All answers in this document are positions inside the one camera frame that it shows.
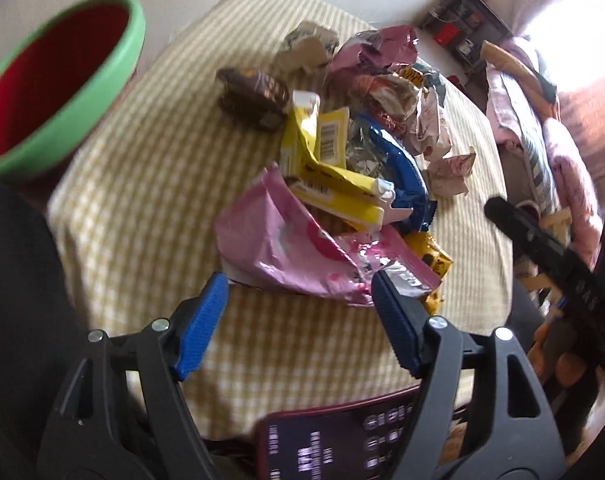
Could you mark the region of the person's right hand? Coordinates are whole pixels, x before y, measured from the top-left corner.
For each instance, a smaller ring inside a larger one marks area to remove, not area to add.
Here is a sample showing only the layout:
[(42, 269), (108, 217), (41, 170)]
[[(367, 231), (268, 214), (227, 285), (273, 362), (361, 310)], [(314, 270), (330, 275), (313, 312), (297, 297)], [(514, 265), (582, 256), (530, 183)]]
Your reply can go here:
[(559, 324), (559, 321), (549, 318), (537, 328), (527, 358), (542, 384), (555, 378), (562, 388), (569, 388), (583, 377), (587, 365), (580, 356), (568, 351), (561, 353), (554, 347), (555, 340), (550, 340), (549, 333)]

